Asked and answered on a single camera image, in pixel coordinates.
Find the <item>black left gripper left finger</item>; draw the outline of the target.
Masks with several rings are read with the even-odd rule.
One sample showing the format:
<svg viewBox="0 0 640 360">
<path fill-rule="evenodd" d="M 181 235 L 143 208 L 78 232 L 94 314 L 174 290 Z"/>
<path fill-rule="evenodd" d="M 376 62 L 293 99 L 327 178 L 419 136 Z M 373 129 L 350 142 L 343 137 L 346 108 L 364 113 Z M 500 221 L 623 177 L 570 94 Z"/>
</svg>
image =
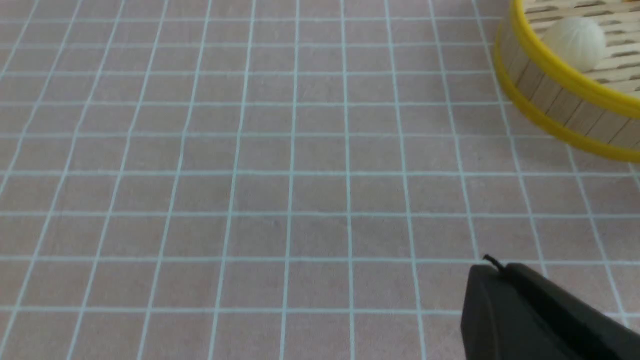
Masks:
<svg viewBox="0 0 640 360">
<path fill-rule="evenodd" d="M 462 343 L 468 360 L 578 360 L 503 276 L 506 265 L 468 273 Z"/>
</svg>

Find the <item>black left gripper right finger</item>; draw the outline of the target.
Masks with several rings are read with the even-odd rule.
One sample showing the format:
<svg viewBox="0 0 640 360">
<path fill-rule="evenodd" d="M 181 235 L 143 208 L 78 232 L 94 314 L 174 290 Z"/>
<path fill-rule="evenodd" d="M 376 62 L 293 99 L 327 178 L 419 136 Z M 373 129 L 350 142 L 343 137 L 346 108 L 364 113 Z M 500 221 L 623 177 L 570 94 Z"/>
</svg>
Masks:
<svg viewBox="0 0 640 360">
<path fill-rule="evenodd" d="M 502 268 L 509 281 L 579 360 L 638 360 L 638 333 L 523 264 Z"/>
</svg>

